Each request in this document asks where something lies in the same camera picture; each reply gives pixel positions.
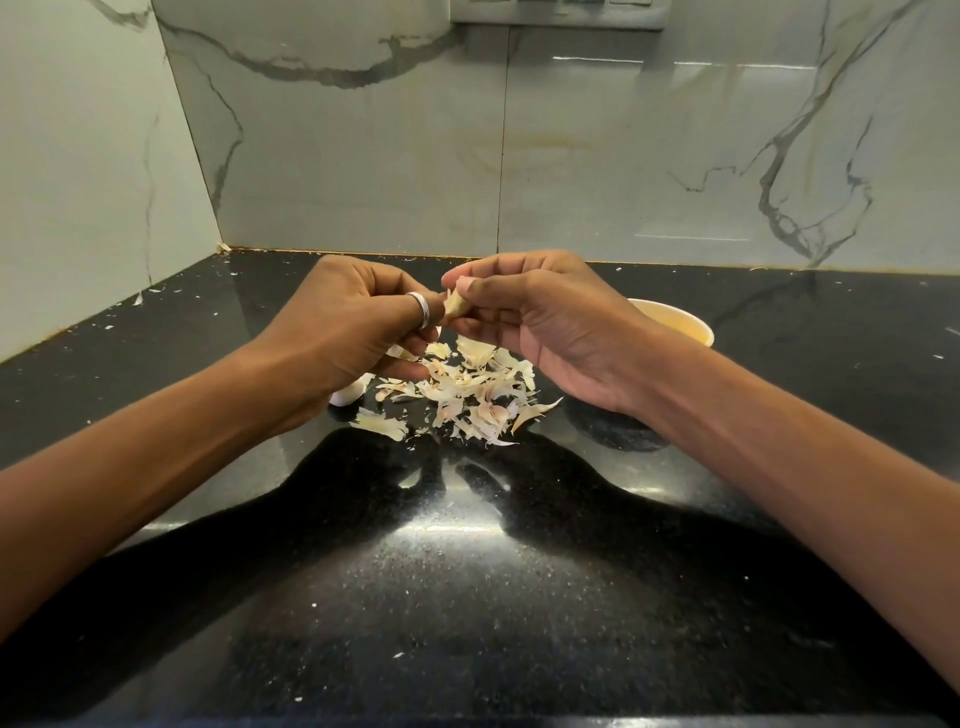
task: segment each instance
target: marble wall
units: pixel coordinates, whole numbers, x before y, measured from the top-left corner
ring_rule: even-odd
[[[219,242],[149,0],[0,4],[0,360]]]
[[[960,272],[954,0],[674,0],[659,34],[155,7],[231,245]]]

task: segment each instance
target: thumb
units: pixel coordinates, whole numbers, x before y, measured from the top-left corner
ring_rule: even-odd
[[[422,293],[430,307],[430,324],[436,325],[444,316],[444,302],[433,291]],[[423,323],[423,309],[413,296],[374,296],[371,298],[373,325],[383,340],[394,343]]]
[[[457,292],[478,308],[519,311],[529,306],[533,289],[548,282],[544,279],[554,275],[549,271],[536,270],[485,279],[463,276],[457,279]]]

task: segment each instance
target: white marble backsplash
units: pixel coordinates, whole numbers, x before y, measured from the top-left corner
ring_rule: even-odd
[[[960,271],[954,0],[674,0],[659,34],[363,7],[156,0],[228,243]]]
[[[3,360],[219,232],[149,0],[2,3],[0,61]]]

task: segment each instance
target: person's right arm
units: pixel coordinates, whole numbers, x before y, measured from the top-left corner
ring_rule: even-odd
[[[443,283],[473,305],[452,328],[739,487],[960,690],[960,485],[651,321],[575,255],[495,255]]]

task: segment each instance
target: person's left hand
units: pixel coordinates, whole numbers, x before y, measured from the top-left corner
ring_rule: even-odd
[[[430,326],[420,328],[416,291],[430,305]],[[345,255],[325,255],[269,326],[238,354],[270,372],[294,412],[272,434],[320,414],[330,396],[366,372],[426,379],[417,362],[387,356],[393,344],[420,356],[437,340],[444,316],[441,297],[390,265]]]

